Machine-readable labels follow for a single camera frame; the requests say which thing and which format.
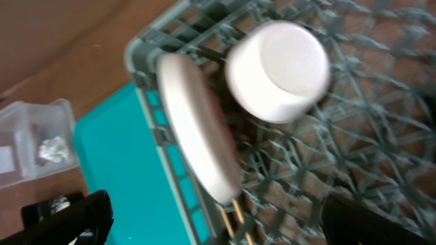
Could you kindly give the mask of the small white bowl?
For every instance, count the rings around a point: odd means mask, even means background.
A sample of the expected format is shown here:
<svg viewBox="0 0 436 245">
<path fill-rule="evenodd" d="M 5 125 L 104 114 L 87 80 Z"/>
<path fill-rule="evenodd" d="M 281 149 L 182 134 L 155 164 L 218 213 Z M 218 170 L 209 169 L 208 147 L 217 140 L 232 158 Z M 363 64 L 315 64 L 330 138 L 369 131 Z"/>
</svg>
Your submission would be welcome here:
<svg viewBox="0 0 436 245">
<path fill-rule="evenodd" d="M 308 112 L 328 91 L 330 61 L 302 26 L 267 22 L 227 55 L 225 77 L 237 102 L 260 120 L 285 124 Z"/>
</svg>

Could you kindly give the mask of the teal serving tray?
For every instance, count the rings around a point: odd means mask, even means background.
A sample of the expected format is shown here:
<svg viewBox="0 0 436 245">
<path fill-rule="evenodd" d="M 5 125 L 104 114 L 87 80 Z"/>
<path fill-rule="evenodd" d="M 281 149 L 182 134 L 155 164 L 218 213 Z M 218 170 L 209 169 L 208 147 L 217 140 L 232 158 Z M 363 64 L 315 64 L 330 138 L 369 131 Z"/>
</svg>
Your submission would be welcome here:
<svg viewBox="0 0 436 245">
<path fill-rule="evenodd" d="M 73 141 L 89 192 L 109 194 L 114 222 L 108 244 L 211 243 L 187 169 L 171 146 L 170 158 L 191 211 L 194 236 L 189 235 L 133 84 L 81 118 Z"/>
</svg>

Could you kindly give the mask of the wooden chopstick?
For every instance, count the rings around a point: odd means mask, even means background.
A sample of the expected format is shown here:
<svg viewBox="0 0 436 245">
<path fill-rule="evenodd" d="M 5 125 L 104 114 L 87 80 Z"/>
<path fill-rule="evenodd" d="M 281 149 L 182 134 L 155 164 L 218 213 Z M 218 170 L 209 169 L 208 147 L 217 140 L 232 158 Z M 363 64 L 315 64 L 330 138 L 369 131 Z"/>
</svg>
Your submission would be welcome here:
<svg viewBox="0 0 436 245">
<path fill-rule="evenodd" d="M 220 211 L 220 214 L 221 214 L 222 219 L 224 221 L 225 227 L 228 231 L 228 234 L 233 239 L 234 238 L 234 230 L 232 228 L 232 224 L 231 224 L 230 219 L 227 215 L 227 212 L 222 207 L 219 208 L 219 211 Z"/>
<path fill-rule="evenodd" d="M 233 199 L 232 204 L 233 204 L 234 209 L 236 211 L 236 215 L 238 217 L 239 222 L 243 225 L 245 223 L 245 218 L 244 218 L 243 211 L 240 207 L 238 200 Z M 251 237 L 251 235 L 248 232 L 245 233 L 245 237 L 246 237 L 248 245 L 254 245 L 253 238 Z"/>
</svg>

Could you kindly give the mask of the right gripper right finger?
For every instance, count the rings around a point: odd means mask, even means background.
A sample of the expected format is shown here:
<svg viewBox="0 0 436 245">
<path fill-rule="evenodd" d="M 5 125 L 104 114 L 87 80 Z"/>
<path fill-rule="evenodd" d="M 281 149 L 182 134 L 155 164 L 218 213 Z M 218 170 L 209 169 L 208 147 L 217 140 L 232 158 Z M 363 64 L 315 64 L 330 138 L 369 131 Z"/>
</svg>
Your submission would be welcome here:
<svg viewBox="0 0 436 245">
<path fill-rule="evenodd" d="M 431 242 L 336 193 L 322 204 L 321 227 L 328 244 L 429 245 Z"/>
</svg>

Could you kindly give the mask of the white tissue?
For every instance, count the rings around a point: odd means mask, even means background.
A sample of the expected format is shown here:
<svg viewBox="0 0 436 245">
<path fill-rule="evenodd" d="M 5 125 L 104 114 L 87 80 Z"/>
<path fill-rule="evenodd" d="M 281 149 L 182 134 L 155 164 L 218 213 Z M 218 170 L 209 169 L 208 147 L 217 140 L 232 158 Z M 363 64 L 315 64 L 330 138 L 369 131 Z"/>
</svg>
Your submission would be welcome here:
<svg viewBox="0 0 436 245">
<path fill-rule="evenodd" d="M 38 157 L 40 165 L 49 163 L 70 164 L 72 161 L 69 145 L 66 139 L 61 136 L 44 140 L 38 148 Z"/>
</svg>

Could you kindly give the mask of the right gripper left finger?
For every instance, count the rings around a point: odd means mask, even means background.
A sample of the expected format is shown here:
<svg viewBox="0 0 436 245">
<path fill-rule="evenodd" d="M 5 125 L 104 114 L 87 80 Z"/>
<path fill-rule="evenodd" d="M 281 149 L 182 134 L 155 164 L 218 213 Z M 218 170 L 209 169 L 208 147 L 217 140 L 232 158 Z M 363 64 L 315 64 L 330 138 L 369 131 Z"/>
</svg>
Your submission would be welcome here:
<svg viewBox="0 0 436 245">
<path fill-rule="evenodd" d="M 105 244 L 114 222 L 107 191 L 71 193 L 21 208 L 22 231 L 7 244 Z"/>
</svg>

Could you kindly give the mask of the grey dishwasher rack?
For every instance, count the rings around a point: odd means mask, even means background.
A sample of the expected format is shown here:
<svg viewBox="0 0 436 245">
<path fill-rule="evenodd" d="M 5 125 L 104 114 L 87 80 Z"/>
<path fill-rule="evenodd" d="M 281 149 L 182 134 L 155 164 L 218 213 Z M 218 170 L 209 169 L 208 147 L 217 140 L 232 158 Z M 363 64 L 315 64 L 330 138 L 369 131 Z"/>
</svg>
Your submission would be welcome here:
<svg viewBox="0 0 436 245">
<path fill-rule="evenodd" d="M 332 67 L 326 96 L 284 125 L 246 113 L 224 75 L 230 49 L 273 20 L 312 32 Z M 220 100 L 241 154 L 243 225 L 232 202 L 214 201 L 182 155 L 157 85 L 156 63 L 167 53 L 193 59 Z M 320 221 L 330 192 L 435 242 L 433 0 L 179 1 L 129 42 L 125 65 L 191 237 L 171 146 L 187 169 L 210 244 L 248 244 L 246 232 L 254 244 L 325 244 Z"/>
</svg>

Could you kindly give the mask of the large white plate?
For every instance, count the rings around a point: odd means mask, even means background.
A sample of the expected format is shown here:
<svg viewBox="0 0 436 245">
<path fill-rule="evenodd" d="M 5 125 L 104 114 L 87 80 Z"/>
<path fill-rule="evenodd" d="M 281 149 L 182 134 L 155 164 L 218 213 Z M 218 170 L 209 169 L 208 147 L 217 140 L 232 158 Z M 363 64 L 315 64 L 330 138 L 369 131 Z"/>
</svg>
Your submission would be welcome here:
<svg viewBox="0 0 436 245">
<path fill-rule="evenodd" d="M 158 88 L 173 134 L 207 193 L 227 205 L 242 191 L 236 144 L 199 66 L 183 54 L 157 62 Z"/>
</svg>

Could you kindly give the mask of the clear plastic bin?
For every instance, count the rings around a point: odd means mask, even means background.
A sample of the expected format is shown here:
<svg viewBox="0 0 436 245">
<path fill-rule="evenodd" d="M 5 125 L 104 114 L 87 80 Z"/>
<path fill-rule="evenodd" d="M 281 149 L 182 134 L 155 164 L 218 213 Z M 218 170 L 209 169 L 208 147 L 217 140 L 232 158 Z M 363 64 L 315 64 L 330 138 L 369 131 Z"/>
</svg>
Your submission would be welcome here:
<svg viewBox="0 0 436 245">
<path fill-rule="evenodd" d="M 78 167 L 72 144 L 75 122 L 71 103 L 66 99 L 49 104 L 16 101 L 1 109 L 1 188 Z M 56 136 L 66 139 L 71 163 L 40 165 L 40 144 Z"/>
</svg>

